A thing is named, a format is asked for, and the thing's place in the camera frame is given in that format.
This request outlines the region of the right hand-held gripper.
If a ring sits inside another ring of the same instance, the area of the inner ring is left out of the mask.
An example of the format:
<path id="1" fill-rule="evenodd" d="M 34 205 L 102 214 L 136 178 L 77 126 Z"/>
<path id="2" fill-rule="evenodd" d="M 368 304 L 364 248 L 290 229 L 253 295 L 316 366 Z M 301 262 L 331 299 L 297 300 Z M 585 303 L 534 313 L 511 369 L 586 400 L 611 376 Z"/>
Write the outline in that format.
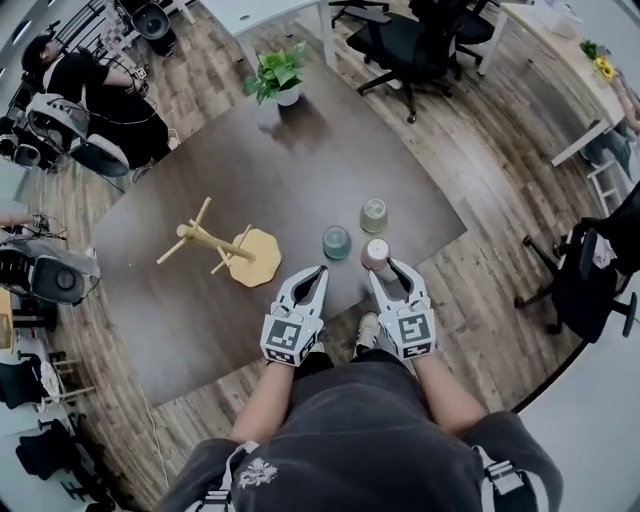
<path id="1" fill-rule="evenodd" d="M 395 355 L 410 360 L 428 355 L 437 346 L 434 312 L 421 274 L 397 258 L 388 259 L 391 271 L 397 276 L 406 293 L 407 307 L 392 299 L 374 271 L 368 272 L 369 281 L 380 315 L 381 330 Z"/>

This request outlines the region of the pink translucent cup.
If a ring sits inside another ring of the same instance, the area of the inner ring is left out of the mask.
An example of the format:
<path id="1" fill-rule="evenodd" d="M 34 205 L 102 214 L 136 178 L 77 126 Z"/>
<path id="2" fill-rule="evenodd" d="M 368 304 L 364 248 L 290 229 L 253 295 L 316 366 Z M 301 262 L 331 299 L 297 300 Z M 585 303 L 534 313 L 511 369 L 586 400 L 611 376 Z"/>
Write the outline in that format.
<path id="1" fill-rule="evenodd" d="M 365 243 L 361 251 L 361 263 L 370 271 L 382 271 L 390 257 L 390 246 L 382 238 L 374 238 Z"/>

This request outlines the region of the blue-green translucent cup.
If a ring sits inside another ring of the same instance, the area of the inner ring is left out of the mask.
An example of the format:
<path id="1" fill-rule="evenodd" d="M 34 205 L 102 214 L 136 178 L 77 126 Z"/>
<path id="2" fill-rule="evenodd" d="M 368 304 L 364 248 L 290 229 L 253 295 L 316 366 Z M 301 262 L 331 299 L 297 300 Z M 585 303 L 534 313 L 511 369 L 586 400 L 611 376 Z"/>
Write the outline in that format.
<path id="1" fill-rule="evenodd" d="M 325 255 L 333 260 L 343 260 L 351 252 L 352 240 L 349 232 L 338 225 L 329 226 L 322 236 Z"/>

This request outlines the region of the wooden cup tree stand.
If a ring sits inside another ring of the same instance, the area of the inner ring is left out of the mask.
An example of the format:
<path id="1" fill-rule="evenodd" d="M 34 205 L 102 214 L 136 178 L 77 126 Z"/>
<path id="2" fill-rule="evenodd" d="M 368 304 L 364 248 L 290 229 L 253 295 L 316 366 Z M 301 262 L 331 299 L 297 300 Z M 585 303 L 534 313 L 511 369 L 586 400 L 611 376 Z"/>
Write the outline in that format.
<path id="1" fill-rule="evenodd" d="M 248 224 L 232 242 L 213 236 L 202 226 L 211 198 L 207 197 L 196 218 L 176 228 L 178 241 L 156 260 L 162 265 L 187 245 L 196 244 L 214 251 L 220 262 L 210 271 L 215 275 L 226 268 L 230 277 L 246 288 L 271 282 L 282 262 L 278 242 L 271 234 Z"/>

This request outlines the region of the yellow-green translucent cup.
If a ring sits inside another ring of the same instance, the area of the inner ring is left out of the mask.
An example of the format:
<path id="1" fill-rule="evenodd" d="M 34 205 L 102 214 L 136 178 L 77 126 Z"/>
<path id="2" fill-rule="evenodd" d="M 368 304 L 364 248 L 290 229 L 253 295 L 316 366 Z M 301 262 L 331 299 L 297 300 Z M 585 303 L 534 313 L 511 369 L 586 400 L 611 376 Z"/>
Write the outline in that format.
<path id="1" fill-rule="evenodd" d="M 381 232 L 387 225 L 388 209 L 383 199 L 372 197 L 367 199 L 360 210 L 360 227 L 367 233 Z"/>

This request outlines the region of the person's right forearm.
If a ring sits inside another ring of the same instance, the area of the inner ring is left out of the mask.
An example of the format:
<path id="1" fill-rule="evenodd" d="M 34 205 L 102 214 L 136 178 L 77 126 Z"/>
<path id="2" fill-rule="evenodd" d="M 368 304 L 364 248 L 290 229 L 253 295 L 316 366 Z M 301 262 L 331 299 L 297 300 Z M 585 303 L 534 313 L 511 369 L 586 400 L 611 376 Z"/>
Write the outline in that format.
<path id="1" fill-rule="evenodd" d="M 414 358 L 412 366 L 432 416 L 444 431 L 461 437 L 487 415 L 437 353 Z"/>

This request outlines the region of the person's left forearm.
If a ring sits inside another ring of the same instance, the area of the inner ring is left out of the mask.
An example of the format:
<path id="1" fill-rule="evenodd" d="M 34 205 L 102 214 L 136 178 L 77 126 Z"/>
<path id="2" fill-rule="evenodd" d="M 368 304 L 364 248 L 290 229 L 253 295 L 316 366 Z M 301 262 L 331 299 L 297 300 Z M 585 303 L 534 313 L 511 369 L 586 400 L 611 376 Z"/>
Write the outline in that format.
<path id="1" fill-rule="evenodd" d="M 266 366 L 254 392 L 236 417 L 230 438 L 239 443 L 262 444 L 284 422 L 295 368 L 273 362 Z"/>

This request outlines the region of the person's right white shoe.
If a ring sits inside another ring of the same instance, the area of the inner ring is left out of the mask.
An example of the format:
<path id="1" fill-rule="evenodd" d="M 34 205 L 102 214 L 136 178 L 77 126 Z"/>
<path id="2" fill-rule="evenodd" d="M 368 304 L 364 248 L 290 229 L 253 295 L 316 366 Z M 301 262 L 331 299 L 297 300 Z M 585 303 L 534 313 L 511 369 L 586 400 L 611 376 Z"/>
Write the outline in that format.
<path id="1" fill-rule="evenodd" d="M 368 350 L 377 349 L 379 334 L 378 316 L 373 312 L 366 313 L 359 323 L 353 356 L 358 357 Z"/>

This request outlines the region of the person's dark grey shirt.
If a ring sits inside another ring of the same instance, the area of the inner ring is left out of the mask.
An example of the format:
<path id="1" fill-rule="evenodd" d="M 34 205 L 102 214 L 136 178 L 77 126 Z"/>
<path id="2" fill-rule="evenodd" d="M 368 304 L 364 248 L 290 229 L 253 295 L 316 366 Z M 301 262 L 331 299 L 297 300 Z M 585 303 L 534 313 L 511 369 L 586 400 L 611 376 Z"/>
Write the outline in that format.
<path id="1" fill-rule="evenodd" d="M 412 366 L 372 349 L 295 368 L 267 442 L 200 443 L 157 512 L 559 512 L 560 471 L 511 412 L 439 427 Z"/>

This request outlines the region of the patterned cloth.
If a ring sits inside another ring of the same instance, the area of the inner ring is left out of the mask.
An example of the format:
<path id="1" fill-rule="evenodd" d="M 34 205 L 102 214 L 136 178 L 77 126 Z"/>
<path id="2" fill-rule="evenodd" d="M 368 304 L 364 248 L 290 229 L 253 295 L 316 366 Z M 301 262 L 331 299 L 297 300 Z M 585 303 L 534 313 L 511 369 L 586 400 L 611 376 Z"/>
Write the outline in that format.
<path id="1" fill-rule="evenodd" d="M 617 258 L 617 255 L 613 250 L 610 242 L 607 239 L 598 235 L 596 244 L 595 244 L 593 258 L 592 258 L 593 263 L 598 268 L 605 269 L 616 258 Z"/>

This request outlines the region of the green plant in white pot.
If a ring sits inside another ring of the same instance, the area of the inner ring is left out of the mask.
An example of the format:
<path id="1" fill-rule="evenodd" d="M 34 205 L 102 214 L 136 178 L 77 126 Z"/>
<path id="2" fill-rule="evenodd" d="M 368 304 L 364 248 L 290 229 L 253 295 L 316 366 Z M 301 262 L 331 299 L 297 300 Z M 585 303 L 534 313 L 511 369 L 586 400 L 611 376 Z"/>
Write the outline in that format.
<path id="1" fill-rule="evenodd" d="M 271 99 L 281 107 L 294 105 L 300 98 L 305 53 L 306 42 L 302 41 L 289 49 L 259 55 L 255 74 L 244 80 L 244 94 L 254 95 L 258 105 Z"/>

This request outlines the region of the wooden stool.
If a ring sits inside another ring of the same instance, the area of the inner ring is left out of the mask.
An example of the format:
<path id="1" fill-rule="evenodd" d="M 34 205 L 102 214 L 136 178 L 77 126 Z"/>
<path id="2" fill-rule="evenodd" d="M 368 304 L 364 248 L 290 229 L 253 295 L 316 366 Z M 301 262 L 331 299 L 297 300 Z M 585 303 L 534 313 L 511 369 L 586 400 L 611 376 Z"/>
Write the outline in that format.
<path id="1" fill-rule="evenodd" d="M 76 400 L 77 397 L 84 394 L 88 394 L 95 390 L 93 386 L 79 387 L 73 390 L 67 388 L 64 382 L 64 378 L 72 376 L 75 373 L 75 371 L 79 368 L 79 365 L 80 365 L 79 359 L 63 358 L 55 361 L 49 361 L 49 360 L 42 360 L 42 361 L 48 361 L 55 367 L 60 380 L 60 384 L 61 384 L 61 394 L 57 397 L 49 397 L 46 391 L 44 390 L 44 388 L 42 387 L 44 390 L 44 396 L 36 404 L 36 410 L 39 413 L 44 413 L 49 406 L 53 406 L 56 404 L 71 404 Z"/>

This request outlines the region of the white floral cloth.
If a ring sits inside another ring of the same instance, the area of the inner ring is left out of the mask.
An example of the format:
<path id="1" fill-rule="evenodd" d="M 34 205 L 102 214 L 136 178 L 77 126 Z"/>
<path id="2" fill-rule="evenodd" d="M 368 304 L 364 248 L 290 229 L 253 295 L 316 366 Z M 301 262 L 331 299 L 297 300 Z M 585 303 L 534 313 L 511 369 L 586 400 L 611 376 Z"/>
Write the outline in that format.
<path id="1" fill-rule="evenodd" d="M 40 364 L 40 382 L 49 397 L 57 397 L 61 394 L 61 384 L 55 367 L 48 361 Z"/>

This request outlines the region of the square white table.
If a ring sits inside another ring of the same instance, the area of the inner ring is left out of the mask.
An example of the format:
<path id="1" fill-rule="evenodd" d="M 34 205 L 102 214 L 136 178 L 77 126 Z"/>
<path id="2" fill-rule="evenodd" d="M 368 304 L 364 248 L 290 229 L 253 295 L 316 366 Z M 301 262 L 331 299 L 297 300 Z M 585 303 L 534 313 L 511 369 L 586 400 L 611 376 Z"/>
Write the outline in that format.
<path id="1" fill-rule="evenodd" d="M 263 25 L 284 22 L 299 11 L 316 7 L 326 64 L 337 69 L 329 0 L 200 0 L 215 21 L 239 45 L 252 70 L 259 59 L 252 32 Z"/>

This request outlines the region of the long wooden top table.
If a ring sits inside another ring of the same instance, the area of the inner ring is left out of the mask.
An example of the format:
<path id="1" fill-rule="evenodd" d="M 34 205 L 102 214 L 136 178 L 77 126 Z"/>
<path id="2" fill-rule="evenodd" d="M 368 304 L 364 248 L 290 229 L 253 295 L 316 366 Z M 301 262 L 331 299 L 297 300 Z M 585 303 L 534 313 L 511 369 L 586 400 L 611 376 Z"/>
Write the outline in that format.
<path id="1" fill-rule="evenodd" d="M 538 18 L 533 3 L 502 2 L 500 4 L 493 36 L 488 42 L 486 53 L 477 69 L 480 76 L 486 75 L 501 44 L 505 28 L 510 24 L 527 31 L 542 44 L 545 50 L 550 52 L 552 57 L 563 64 L 596 108 L 598 123 L 551 160 L 551 164 L 557 167 L 596 137 L 618 125 L 624 118 L 624 111 L 614 89 L 604 77 L 596 74 L 591 61 L 579 48 L 580 39 L 566 38 L 552 32 Z"/>

